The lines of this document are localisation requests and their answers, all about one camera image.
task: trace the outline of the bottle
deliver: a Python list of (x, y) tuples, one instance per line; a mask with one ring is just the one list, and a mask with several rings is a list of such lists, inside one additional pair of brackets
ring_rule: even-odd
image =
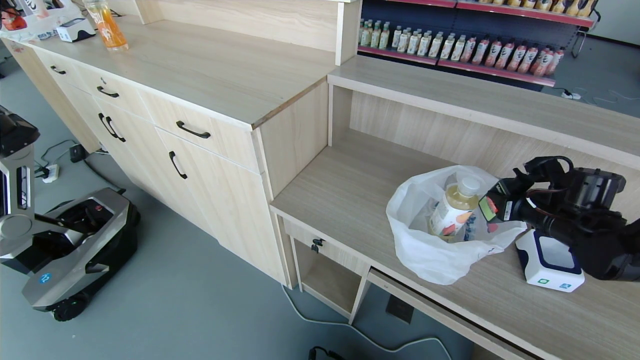
[(378, 45), (378, 49), (386, 49), (389, 45), (389, 24), (385, 24), (384, 30), (380, 34), (380, 44)]
[(491, 44), (491, 49), (489, 49), (489, 55), (486, 57), (486, 61), (484, 62), (484, 66), (493, 67), (495, 65), (496, 60), (498, 60), (498, 55), (500, 55), (500, 50), (502, 50), (502, 38), (496, 39), (496, 41)]
[(564, 47), (561, 47), (560, 50), (554, 53), (554, 58), (551, 60), (549, 66), (547, 67), (546, 75), (552, 75), (556, 72), (556, 67), (558, 66), (562, 58), (564, 58)]
[(554, 13), (563, 13), (565, 9), (564, 0), (558, 0), (554, 7), (551, 8), (551, 11)]
[(460, 61), (460, 57), (462, 56), (462, 50), (465, 49), (465, 41), (467, 40), (466, 35), (460, 36), (458, 42), (453, 48), (453, 53), (451, 53), (451, 61)]
[(467, 44), (465, 45), (465, 49), (462, 51), (462, 56), (460, 56), (461, 63), (468, 63), (471, 59), (471, 56), (476, 49), (476, 36), (471, 35), (469, 40), (467, 40)]
[(409, 46), (409, 33), (405, 29), (403, 30), (402, 35), (400, 35), (400, 42), (398, 43), (397, 51), (399, 53), (404, 53), (408, 46)]
[(549, 46), (545, 47), (542, 51), (540, 51), (538, 53), (538, 57), (536, 58), (536, 62), (534, 62), (533, 65), (531, 65), (531, 68), (529, 69), (529, 71), (531, 71), (531, 74), (535, 73), (536, 69), (542, 64), (542, 59), (545, 57), (547, 51), (550, 51), (551, 53), (553, 53), (553, 51), (549, 49)]
[(509, 66), (507, 66), (507, 70), (516, 71), (518, 70), (518, 66), (520, 66), (520, 62), (522, 58), (524, 58), (524, 54), (527, 53), (527, 44), (528, 42), (522, 42), (522, 45), (518, 46), (513, 52), (513, 57), (511, 58), (511, 62)]
[(442, 52), (440, 53), (440, 58), (446, 60), (449, 58), (451, 54), (451, 50), (453, 50), (453, 43), (456, 41), (456, 34), (451, 33), (447, 40), (444, 42), (444, 46), (442, 47)]
[(594, 0), (587, 1), (582, 10), (578, 12), (579, 17), (589, 17), (589, 15), (591, 15), (591, 10), (593, 9), (593, 1)]
[(527, 52), (524, 54), (522, 63), (520, 63), (520, 66), (518, 67), (518, 72), (521, 74), (526, 74), (527, 71), (529, 71), (531, 64), (536, 59), (537, 55), (538, 55), (538, 45), (533, 44), (533, 46), (530, 47), (529, 50), (527, 50)]
[(429, 49), (429, 57), (437, 58), (440, 52), (440, 46), (442, 45), (442, 31), (439, 31), (436, 37), (431, 42), (431, 48)]
[(371, 47), (378, 47), (380, 44), (380, 23), (376, 23), (376, 27), (373, 29), (373, 33), (371, 34)]
[(474, 55), (471, 63), (474, 65), (480, 65), (482, 59), (484, 58), (484, 54), (486, 53), (486, 48), (489, 47), (489, 35), (486, 35), (482, 41), (478, 44), (476, 49), (476, 54)]
[(545, 51), (545, 54), (542, 56), (542, 60), (540, 61), (540, 64), (538, 65), (538, 67), (536, 67), (536, 70), (533, 72), (533, 76), (544, 76), (547, 73), (547, 69), (549, 68), (549, 65), (551, 64), (551, 61), (553, 61), (554, 59), (554, 52), (553, 50), (547, 49), (548, 51)]
[(396, 26), (396, 30), (394, 31), (394, 38), (391, 40), (391, 47), (396, 49), (398, 47), (398, 43), (400, 43), (400, 35), (402, 35), (402, 26)]
[(427, 55), (427, 50), (429, 50), (429, 44), (431, 43), (431, 30), (427, 31), (424, 36), (420, 39), (420, 45), (418, 46), (418, 56)]
[(362, 38), (363, 30), (364, 30), (364, 19), (360, 19), (360, 29), (358, 29), (358, 43), (360, 43), (360, 39)]
[(542, 10), (542, 11), (549, 11), (549, 8), (551, 7), (551, 0), (538, 0), (538, 2), (536, 3), (536, 9), (538, 10)]
[(100, 33), (107, 50), (127, 50), (129, 44), (122, 32), (120, 32), (118, 24), (112, 18), (107, 0), (83, 0), (83, 2), (84, 7), (98, 27), (98, 33)]
[(578, 12), (580, 11), (580, 0), (573, 0), (569, 9), (566, 10), (567, 15), (578, 16)]
[(429, 217), (429, 232), (452, 241), (478, 207), (479, 190), (480, 182), (473, 177), (463, 177), (458, 184), (449, 186)]
[(507, 62), (509, 61), (509, 56), (511, 56), (511, 53), (513, 52), (514, 47), (515, 47), (514, 38), (509, 40), (509, 43), (502, 47), (502, 50), (500, 51), (500, 57), (498, 58), (498, 61), (496, 61), (495, 63), (496, 69), (502, 70), (504, 69), (505, 66), (507, 66)]

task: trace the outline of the bottle label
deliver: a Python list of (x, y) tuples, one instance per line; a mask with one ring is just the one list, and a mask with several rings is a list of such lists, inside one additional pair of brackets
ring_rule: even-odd
[(454, 236), (462, 225), (467, 222), (473, 211), (460, 210), (449, 205), (447, 197), (444, 196), (442, 201), (438, 203), (431, 218), (429, 226), (434, 235), (437, 236)]

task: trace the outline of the white plastic bag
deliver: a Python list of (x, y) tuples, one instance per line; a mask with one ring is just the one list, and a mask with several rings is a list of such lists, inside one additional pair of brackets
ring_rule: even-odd
[(473, 263), (509, 246), (526, 230), (523, 222), (487, 224), (479, 209), (474, 210), (457, 237), (464, 241), (447, 243), (427, 231), (429, 216), (444, 196), (451, 179), (474, 176), (481, 182), (483, 196), (498, 181), (477, 167), (456, 165), (417, 175), (405, 181), (387, 204), (387, 217), (400, 262), (429, 282), (450, 285), (466, 275)]

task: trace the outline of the black drawer handle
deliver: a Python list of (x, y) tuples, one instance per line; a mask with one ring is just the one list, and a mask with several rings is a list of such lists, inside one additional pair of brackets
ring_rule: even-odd
[(175, 164), (175, 152), (170, 151), (169, 152), (169, 158), (171, 159), (171, 163), (173, 164), (173, 167), (175, 168), (175, 171), (178, 172), (178, 175), (180, 175), (181, 178), (186, 179), (187, 178), (187, 174), (181, 174), (180, 170), (178, 170), (178, 166)]
[(57, 68), (55, 65), (51, 65), (51, 66), (50, 66), (50, 68), (51, 68), (51, 70), (53, 70), (53, 71), (57, 72), (57, 73), (58, 73), (58, 74), (60, 74), (60, 75), (64, 75), (64, 74), (66, 74), (66, 73), (67, 73), (67, 72), (66, 72), (66, 71), (64, 71), (64, 70), (58, 70), (58, 68)]
[(104, 88), (102, 86), (97, 86), (96, 89), (98, 89), (99, 92), (101, 92), (101, 93), (103, 93), (104, 95), (107, 95), (107, 96), (111, 96), (111, 97), (120, 96), (120, 94), (118, 94), (117, 92), (115, 92), (113, 94), (109, 94), (108, 92), (104, 91)]
[(178, 125), (179, 128), (181, 128), (182, 130), (185, 130), (186, 132), (188, 132), (189, 134), (194, 134), (195, 136), (199, 136), (203, 139), (208, 139), (211, 137), (211, 134), (209, 133), (196, 133), (195, 131), (189, 130), (186, 127), (184, 127), (184, 123), (182, 121), (176, 121), (175, 123), (176, 125)]
[(104, 128), (107, 129), (107, 132), (109, 133), (109, 135), (113, 136), (114, 138), (118, 138), (118, 135), (116, 135), (115, 131), (113, 129), (110, 129), (109, 125), (104, 121), (104, 115), (102, 113), (98, 114), (98, 118), (100, 118), (100, 122), (102, 123), (102, 126), (104, 126)]
[(116, 133), (116, 130), (113, 128), (113, 125), (111, 125), (111, 122), (113, 121), (113, 120), (111, 120), (111, 117), (106, 117), (106, 119), (107, 119), (107, 124), (109, 125), (109, 127), (113, 131), (111, 136), (113, 136), (114, 138), (120, 140), (121, 142), (127, 142), (127, 140), (125, 140), (125, 138), (120, 137), (120, 135), (118, 135), (118, 133)]

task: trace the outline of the orange bottle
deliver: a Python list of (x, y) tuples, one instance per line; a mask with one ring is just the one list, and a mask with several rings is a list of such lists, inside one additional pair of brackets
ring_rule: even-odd
[(98, 27), (98, 33), (102, 37), (104, 45), (109, 51), (124, 51), (129, 48), (118, 24), (111, 16), (111, 9), (106, 0), (83, 0), (84, 7), (89, 11), (91, 18)]

